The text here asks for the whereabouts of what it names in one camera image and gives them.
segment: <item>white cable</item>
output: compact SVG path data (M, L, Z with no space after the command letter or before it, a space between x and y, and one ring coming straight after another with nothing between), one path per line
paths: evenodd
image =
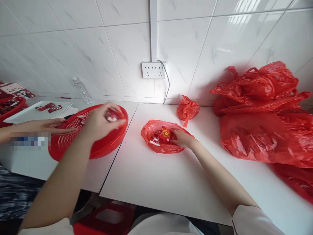
M169 81L169 88L167 89L167 93L166 93L166 95L165 95L164 102L163 102L163 104L165 104L165 101L166 101L166 98L167 98L167 94L169 93L169 90L170 90L170 78L169 78L169 76L168 76L168 74L167 74L167 71L166 71L166 68L165 68L163 62L162 62L161 60L156 60L156 61L157 61L157 62L160 62L160 63L162 64L162 66L163 66L163 68L164 68L164 70L165 70L166 76L167 76L167 80Z

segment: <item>red plastic bag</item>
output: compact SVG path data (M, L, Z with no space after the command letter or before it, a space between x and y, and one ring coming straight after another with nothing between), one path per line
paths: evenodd
M220 128L222 146L236 158L313 168L307 142L301 144L277 114L227 114Z
M161 120L149 120L142 128L141 130L141 136L143 137L144 141L147 143L147 145L156 153L164 153L164 154L171 154L171 153L179 153L183 151L185 148L180 147L178 145L172 144L172 143L165 143L163 141L160 141L160 147L153 145L150 143L151 136L156 130L160 130L162 126L165 126L170 131L173 129L179 129L184 131L185 133L189 134L188 131L186 131L184 128L182 128L177 123L172 122L165 122Z
M188 120L193 119L199 113L200 105L187 96L183 95L183 98L184 99L179 102L176 112L178 118L185 121L184 127L187 127Z
M210 93L220 94L214 104L217 116L227 113L267 113L285 109L301 109L298 103L310 96L309 92L298 93L299 80L280 61L249 69L238 76L235 67L227 68L234 81L218 86Z
M271 168L289 187L313 204L313 169L284 164L272 164Z

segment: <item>dark patterned fabric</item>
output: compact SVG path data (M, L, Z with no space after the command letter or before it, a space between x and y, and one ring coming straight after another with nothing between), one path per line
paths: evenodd
M44 183L0 165L0 221L23 219Z

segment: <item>red stool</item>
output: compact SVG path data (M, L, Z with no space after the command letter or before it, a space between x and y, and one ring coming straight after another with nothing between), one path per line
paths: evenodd
M126 235L133 223L135 205L108 201L73 226L75 235Z

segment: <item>electrical outlet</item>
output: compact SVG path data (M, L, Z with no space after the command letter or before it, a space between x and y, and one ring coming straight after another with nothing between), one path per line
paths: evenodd
M161 62L142 62L142 76L148 79L165 79L166 73Z

